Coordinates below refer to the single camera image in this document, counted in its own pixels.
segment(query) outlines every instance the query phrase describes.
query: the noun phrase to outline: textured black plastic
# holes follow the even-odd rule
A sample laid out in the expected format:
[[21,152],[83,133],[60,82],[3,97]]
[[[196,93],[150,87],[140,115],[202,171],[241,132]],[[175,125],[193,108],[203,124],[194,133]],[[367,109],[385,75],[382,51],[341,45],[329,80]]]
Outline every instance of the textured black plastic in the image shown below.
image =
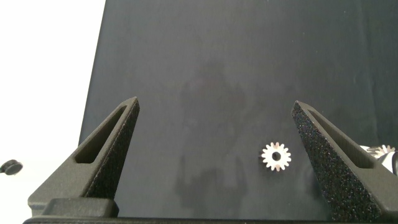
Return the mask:
[[292,112],[334,220],[398,221],[398,179],[305,103]]
[[271,220],[200,220],[200,219],[168,219],[168,218],[62,218],[62,217],[35,217],[26,220],[24,224],[294,224],[294,223],[322,223],[314,221],[271,221]]
[[116,218],[119,208],[105,198],[55,198],[49,202],[42,215],[61,217]]
[[29,197],[33,216],[53,198],[113,199],[138,113],[137,98],[122,102]]

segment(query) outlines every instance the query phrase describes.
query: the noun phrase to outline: black knob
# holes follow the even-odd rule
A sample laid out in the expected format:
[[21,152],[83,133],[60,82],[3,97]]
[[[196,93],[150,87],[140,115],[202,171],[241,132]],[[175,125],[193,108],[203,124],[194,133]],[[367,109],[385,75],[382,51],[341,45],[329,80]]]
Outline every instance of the black knob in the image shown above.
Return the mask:
[[0,173],[5,173],[6,175],[17,174],[22,169],[22,164],[14,159],[6,162],[0,167]]

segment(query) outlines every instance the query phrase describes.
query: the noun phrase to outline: gear teeth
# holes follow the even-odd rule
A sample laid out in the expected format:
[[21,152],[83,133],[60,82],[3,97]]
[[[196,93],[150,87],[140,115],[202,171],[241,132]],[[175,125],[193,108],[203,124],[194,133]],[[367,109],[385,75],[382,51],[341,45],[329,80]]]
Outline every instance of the gear teeth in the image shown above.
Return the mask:
[[[261,157],[264,158],[262,162],[266,164],[267,168],[270,167],[271,170],[276,170],[277,172],[279,172],[281,170],[285,170],[286,167],[289,166],[289,162],[292,161],[292,159],[290,158],[291,153],[287,152],[289,149],[284,147],[285,144],[279,144],[279,142],[276,142],[274,144],[273,142],[271,142],[269,145],[266,146],[267,149],[262,150],[264,152],[263,154],[261,154]],[[278,161],[272,158],[272,155],[274,153],[280,154],[280,159]]]

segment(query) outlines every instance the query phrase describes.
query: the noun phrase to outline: dark backdrop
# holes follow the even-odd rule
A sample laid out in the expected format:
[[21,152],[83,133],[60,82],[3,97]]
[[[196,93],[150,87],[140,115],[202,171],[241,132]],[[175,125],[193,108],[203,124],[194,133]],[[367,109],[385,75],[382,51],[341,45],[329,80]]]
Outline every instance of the dark backdrop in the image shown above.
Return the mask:
[[398,146],[397,24],[396,1],[108,1],[80,142],[138,96],[119,216],[329,219],[290,110]]

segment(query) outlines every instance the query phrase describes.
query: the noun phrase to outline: gear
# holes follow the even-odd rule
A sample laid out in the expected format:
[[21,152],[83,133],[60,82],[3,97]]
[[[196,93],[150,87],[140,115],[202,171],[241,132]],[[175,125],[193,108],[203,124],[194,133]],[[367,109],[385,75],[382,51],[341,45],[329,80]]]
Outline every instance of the gear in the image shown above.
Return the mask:
[[390,152],[395,152],[396,151],[396,149],[394,148],[394,147],[390,147],[390,146],[385,146],[385,145],[382,145],[381,147],[378,147],[377,148],[378,150],[376,150],[376,155],[374,155],[374,157],[377,159],[377,158],[380,158],[381,156],[383,156],[384,154],[387,154],[387,153],[390,153]]
[[287,152],[289,149],[284,148],[284,144],[279,145],[277,143],[271,143],[271,145],[267,145],[267,149],[263,149],[264,152],[261,154],[261,157],[264,158],[263,163],[267,164],[267,167],[271,167],[271,170],[276,168],[276,171],[280,171],[280,169],[285,170],[285,166],[289,166],[289,163],[292,159],[290,158],[290,153]]

